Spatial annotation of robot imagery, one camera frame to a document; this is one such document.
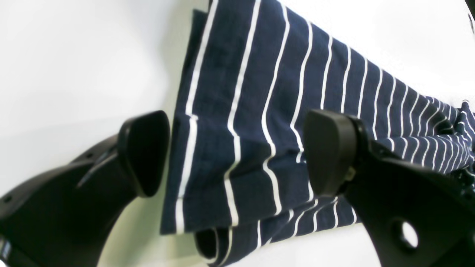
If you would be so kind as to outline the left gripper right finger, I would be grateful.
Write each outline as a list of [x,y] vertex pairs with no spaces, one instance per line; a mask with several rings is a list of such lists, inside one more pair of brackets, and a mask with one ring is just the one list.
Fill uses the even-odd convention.
[[368,138],[356,117],[311,110],[304,154],[319,197],[355,209],[383,267],[473,267],[474,193],[402,160]]

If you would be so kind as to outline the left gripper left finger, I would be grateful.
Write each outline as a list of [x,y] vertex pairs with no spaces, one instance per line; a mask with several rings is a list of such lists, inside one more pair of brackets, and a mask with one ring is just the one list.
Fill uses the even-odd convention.
[[95,267],[123,210],[153,197],[170,138],[164,111],[126,120],[117,135],[1,197],[7,267]]

